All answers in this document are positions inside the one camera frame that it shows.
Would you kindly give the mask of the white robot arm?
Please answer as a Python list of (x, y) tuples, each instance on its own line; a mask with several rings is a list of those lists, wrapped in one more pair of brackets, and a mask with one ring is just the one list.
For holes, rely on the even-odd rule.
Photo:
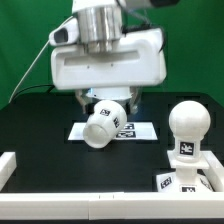
[(49, 34), (54, 86), (73, 90), (87, 114), (100, 100), (137, 112), (141, 88), (166, 78), (165, 34), (138, 9), (180, 0), (73, 0), (72, 17)]

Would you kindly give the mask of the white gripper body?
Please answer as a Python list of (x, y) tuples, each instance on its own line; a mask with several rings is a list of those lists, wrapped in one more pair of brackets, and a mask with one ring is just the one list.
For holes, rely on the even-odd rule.
[(80, 45), (58, 47), (51, 54), (58, 90), (156, 86), (166, 77), (162, 31), (128, 33), (108, 53), (86, 53)]

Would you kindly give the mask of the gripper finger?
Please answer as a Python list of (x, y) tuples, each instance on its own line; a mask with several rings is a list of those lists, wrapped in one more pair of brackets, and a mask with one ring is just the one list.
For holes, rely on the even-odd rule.
[(75, 91), (75, 97), (82, 107), (84, 114), (92, 114), (94, 112), (94, 101), (87, 95), (88, 91), (79, 89)]
[(136, 114), (138, 112), (138, 104), (142, 96), (142, 87), (131, 87), (131, 98), (126, 103), (126, 112), (128, 115)]

